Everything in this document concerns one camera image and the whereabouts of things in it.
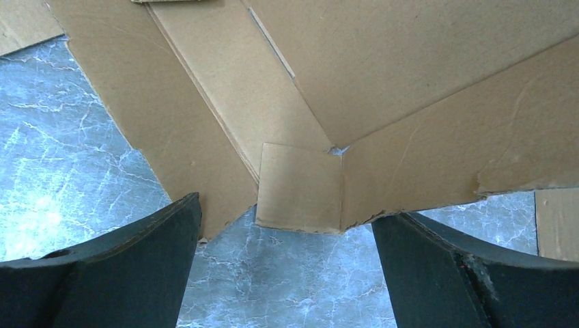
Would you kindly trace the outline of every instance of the gray marble tile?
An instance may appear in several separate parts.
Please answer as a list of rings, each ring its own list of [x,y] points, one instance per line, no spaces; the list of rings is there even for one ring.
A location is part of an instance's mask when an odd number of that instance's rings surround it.
[[[58,38],[0,59],[0,260],[40,257],[169,203]],[[536,254],[532,193],[424,212]],[[198,247],[178,327],[396,327],[371,227],[259,228]]]
[[[37,258],[169,203],[62,38],[0,59],[0,258]]]

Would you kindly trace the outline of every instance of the small cardboard square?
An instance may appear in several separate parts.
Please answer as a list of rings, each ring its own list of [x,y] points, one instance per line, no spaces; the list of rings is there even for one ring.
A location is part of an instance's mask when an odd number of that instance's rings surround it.
[[[256,224],[341,233],[341,164],[340,156],[265,143]]]

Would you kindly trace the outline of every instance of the cardboard seam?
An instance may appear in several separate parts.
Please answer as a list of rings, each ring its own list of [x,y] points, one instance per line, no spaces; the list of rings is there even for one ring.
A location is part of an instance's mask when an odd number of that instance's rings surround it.
[[[294,87],[298,90],[298,93],[300,94],[300,97],[302,97],[302,99],[304,100],[304,102],[306,103],[306,106],[308,106],[309,111],[311,112],[311,115],[313,116],[313,118],[315,119],[315,121],[317,122],[317,125],[319,125],[322,128],[322,131],[324,131],[324,134],[326,135],[326,138],[328,138],[328,140],[330,140],[330,138],[328,137],[328,133],[326,132],[326,129],[320,124],[320,119],[317,118],[317,116],[315,115],[315,113],[311,110],[311,106],[308,103],[307,99],[304,97],[304,92],[302,91],[302,89],[299,87],[299,85],[296,83],[296,74],[294,73],[294,70],[292,70],[292,67],[290,66],[290,63],[287,62],[287,60],[285,59],[285,57],[283,56],[283,54],[281,53],[281,50],[277,47],[277,45],[275,44],[275,41],[273,40],[272,36],[270,35],[270,33],[268,32],[268,30],[266,29],[266,26],[263,24],[262,20],[259,19],[259,16],[257,15],[257,13],[255,12],[255,10],[253,10],[253,8],[249,5],[249,3],[247,3],[244,0],[240,0],[240,2],[242,3],[243,6],[245,6],[245,8],[247,9],[249,16],[251,16],[251,18],[253,19],[253,21],[255,22],[255,24],[257,25],[257,28],[262,32],[263,37],[266,39],[266,41],[268,42],[268,44],[270,45],[270,48],[273,50],[275,56],[277,57],[277,59],[281,62],[281,64],[283,65],[283,67],[285,68],[285,70],[287,71],[289,77],[292,79],[292,83],[294,84]],[[334,141],[330,140],[330,142],[332,143],[332,147],[330,147],[328,149],[328,151],[330,151],[332,148],[336,147],[337,145],[335,145]],[[345,146],[338,146],[339,148],[346,148],[348,145]]]
[[[203,100],[207,104],[208,108],[210,109],[211,113],[215,117],[215,120],[219,123],[221,130],[223,131],[223,133],[225,134],[225,136],[229,140],[231,146],[233,146],[233,148],[235,149],[235,151],[237,152],[237,154],[241,158],[242,162],[244,163],[245,167],[249,171],[250,175],[253,177],[255,183],[258,184],[259,183],[259,175],[257,174],[255,169],[253,169],[253,167],[249,163],[249,160],[247,159],[245,153],[243,153],[243,151],[241,151],[240,144],[237,142],[236,138],[233,136],[233,133],[231,133],[231,131],[229,130],[229,128],[225,124],[225,121],[223,120],[223,118],[221,117],[219,112],[216,110],[213,102],[211,101],[211,99],[207,95],[205,89],[201,85],[201,82],[199,82],[199,79],[197,79],[195,74],[193,74],[193,71],[191,70],[189,65],[186,63],[186,61],[184,60],[183,56],[181,55],[181,52],[179,52],[179,49],[177,49],[177,47],[173,43],[173,40],[169,37],[169,34],[167,33],[167,31],[163,27],[163,24],[161,24],[161,22],[157,18],[157,15],[155,15],[150,4],[144,3],[144,5],[147,7],[149,15],[151,15],[151,17],[153,18],[153,21],[157,25],[157,28],[159,28],[159,31],[165,37],[165,39],[167,40],[167,43],[169,44],[169,46],[171,47],[171,49],[175,53],[175,56],[177,57],[177,59],[181,63],[181,66],[183,67],[183,69],[185,70],[187,75],[189,76],[189,79],[193,82],[193,85],[195,86],[197,91],[199,91],[199,93],[201,94],[201,97],[203,98]]]

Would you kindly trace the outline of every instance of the cardboard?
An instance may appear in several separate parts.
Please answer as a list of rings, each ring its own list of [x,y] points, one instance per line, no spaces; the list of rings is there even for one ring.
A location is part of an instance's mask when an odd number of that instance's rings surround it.
[[[257,185],[145,6],[51,1],[68,48],[172,200],[196,190],[201,236],[255,204]]]
[[[539,255],[579,262],[579,189],[535,192]]]
[[[567,0],[247,0],[339,147],[579,33]]]
[[[170,197],[200,192],[207,239],[256,197],[260,225],[335,233],[579,185],[568,1],[49,1]]]
[[[44,0],[0,1],[0,56],[62,33]]]
[[[268,228],[338,234],[341,156],[264,145],[255,222]]]
[[[256,180],[265,141],[320,152],[332,146],[239,0],[151,8]]]
[[[578,53],[575,37],[352,144],[345,224],[576,185]]]

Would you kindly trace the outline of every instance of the cardboard flap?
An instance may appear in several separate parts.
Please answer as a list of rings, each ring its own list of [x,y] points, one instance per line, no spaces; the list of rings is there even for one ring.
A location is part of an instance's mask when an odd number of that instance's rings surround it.
[[[579,189],[535,192],[539,255],[579,262]]]
[[[340,233],[341,156],[266,143],[256,224]]]
[[[343,221],[579,185],[579,36],[354,143]]]
[[[332,146],[239,0],[151,8],[256,179],[264,142],[320,152]]]
[[[0,1],[0,56],[62,33],[44,0]]]
[[[340,147],[579,33],[569,0],[248,0]]]
[[[119,0],[50,0],[68,48],[123,135],[172,200],[200,194],[211,239],[255,203],[255,181],[147,8]]]

